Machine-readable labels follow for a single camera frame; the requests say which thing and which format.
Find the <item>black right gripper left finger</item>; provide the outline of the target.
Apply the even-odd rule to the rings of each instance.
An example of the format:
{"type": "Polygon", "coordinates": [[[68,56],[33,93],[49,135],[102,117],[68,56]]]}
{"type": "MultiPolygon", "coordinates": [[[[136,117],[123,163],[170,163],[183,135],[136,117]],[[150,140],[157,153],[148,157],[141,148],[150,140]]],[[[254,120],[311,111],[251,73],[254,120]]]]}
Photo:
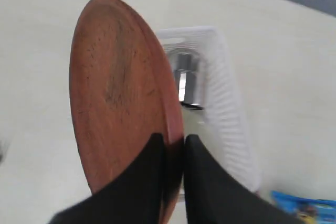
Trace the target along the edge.
{"type": "Polygon", "coordinates": [[[154,133],[135,160],[111,183],[55,214],[50,223],[158,223],[165,148],[154,133]]]}

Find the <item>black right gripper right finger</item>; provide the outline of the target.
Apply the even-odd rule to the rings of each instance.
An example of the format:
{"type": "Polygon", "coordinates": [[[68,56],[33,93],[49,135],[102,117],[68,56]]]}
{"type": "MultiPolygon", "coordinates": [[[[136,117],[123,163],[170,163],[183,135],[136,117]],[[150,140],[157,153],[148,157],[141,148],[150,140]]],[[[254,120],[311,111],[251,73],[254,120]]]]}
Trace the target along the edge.
{"type": "Polygon", "coordinates": [[[302,222],[231,177],[195,134],[185,140],[183,179],[188,223],[302,222]]]}

